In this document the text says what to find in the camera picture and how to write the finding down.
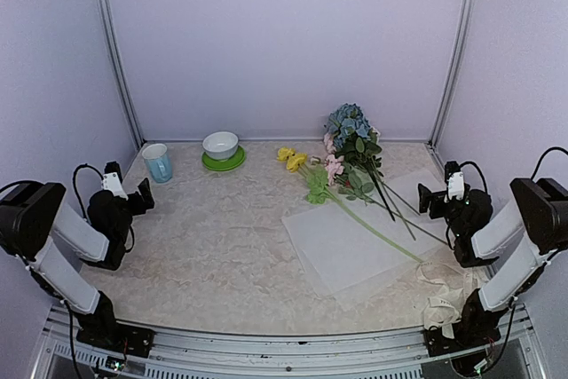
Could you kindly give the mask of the pink fake rose stem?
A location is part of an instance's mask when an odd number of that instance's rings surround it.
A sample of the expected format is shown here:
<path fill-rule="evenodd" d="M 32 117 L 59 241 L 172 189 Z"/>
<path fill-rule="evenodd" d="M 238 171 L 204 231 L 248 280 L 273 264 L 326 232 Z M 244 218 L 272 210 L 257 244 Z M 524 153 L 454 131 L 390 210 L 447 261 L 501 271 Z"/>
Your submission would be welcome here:
<path fill-rule="evenodd" d="M 375 185 L 369 182 L 363 183 L 355 171 L 345 168 L 342 156 L 335 157 L 334 154 L 328 154 L 325 160 L 325 167 L 321 170 L 314 168 L 312 172 L 312 177 L 317 178 L 319 181 L 319 197 L 321 199 L 334 201 L 359 225 L 363 226 L 371 234 L 386 242 L 396 250 L 406 253 L 409 257 L 414 257 L 414 255 L 411 255 L 402 246 L 399 246 L 395 241 L 374 229 L 368 222 L 358 216 L 339 198 L 339 195 L 344 195 L 345 199 L 349 201 L 362 200 L 366 205 L 377 205 L 379 208 L 386 210 L 389 214 L 392 214 L 394 220 L 398 217 L 414 241 L 416 240 L 416 236 L 413 233 L 413 228 L 425 233 L 434 240 L 441 242 L 441 240 L 433 233 L 413 222 L 407 221 L 401 213 L 393 213 L 385 201 L 378 202 L 370 197 L 369 194 L 373 192 Z"/>
<path fill-rule="evenodd" d="M 361 199 L 366 204 L 377 204 L 370 195 L 376 191 L 390 218 L 393 221 L 398 218 L 410 237 L 416 241 L 410 224 L 389 194 L 383 182 L 383 174 L 379 171 L 382 160 L 378 154 L 382 149 L 378 146 L 378 130 L 371 127 L 366 137 L 357 132 L 344 139 L 341 139 L 341 136 L 340 132 L 327 131 L 323 137 L 327 150 L 325 169 L 329 183 L 339 185 L 345 194 Z"/>

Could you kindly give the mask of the blue hydrangea fake flower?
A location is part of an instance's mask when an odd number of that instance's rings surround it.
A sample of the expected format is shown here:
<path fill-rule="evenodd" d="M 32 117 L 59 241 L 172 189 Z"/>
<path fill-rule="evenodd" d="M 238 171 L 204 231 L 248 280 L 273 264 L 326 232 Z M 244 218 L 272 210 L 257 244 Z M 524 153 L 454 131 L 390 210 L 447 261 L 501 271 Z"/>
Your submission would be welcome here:
<path fill-rule="evenodd" d="M 324 144 L 328 152 L 368 174 L 390 218 L 395 221 L 380 185 L 383 176 L 379 171 L 381 161 L 378 157 L 382 152 L 378 145 L 380 132 L 371 125 L 357 104 L 339 106 L 328 116 L 325 129 Z"/>

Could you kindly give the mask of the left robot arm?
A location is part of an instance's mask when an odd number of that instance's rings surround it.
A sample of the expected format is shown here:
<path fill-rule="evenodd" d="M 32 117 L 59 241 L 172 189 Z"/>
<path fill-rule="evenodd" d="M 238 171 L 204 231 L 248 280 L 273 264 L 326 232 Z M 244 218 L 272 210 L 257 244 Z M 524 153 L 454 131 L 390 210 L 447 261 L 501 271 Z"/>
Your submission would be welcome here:
<path fill-rule="evenodd" d="M 1 189 L 1 247 L 17 257 L 48 295 L 60 300 L 77 321 L 71 341 L 148 357 L 154 340 L 149 328 L 119 322 L 111 299 L 68 262 L 57 246 L 67 244 L 86 265 L 115 271 L 135 244 L 133 219 L 154 208 L 150 182 L 133 193 L 122 187 L 117 162 L 99 174 L 101 188 L 74 210 L 67 189 L 58 182 L 19 180 Z"/>

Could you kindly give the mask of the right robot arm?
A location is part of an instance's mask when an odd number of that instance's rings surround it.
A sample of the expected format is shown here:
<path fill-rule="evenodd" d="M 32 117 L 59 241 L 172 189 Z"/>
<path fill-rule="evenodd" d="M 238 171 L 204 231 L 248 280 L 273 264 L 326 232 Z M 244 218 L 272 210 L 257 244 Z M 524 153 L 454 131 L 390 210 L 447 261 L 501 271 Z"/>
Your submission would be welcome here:
<path fill-rule="evenodd" d="M 471 291 L 451 320 L 424 327 L 430 357 L 465 351 L 452 366 L 458 375 L 473 378 L 501 359 L 479 347 L 508 344 L 510 334 L 499 329 L 501 318 L 514 316 L 519 296 L 567 249 L 567 190 L 553 178 L 514 178 L 509 184 L 512 200 L 495 212 L 487 187 L 471 188 L 463 167 L 456 161 L 446 163 L 443 191 L 417 186 L 419 212 L 445 220 L 446 241 L 460 266 L 491 265 L 514 238 L 520 239 L 499 271 Z"/>

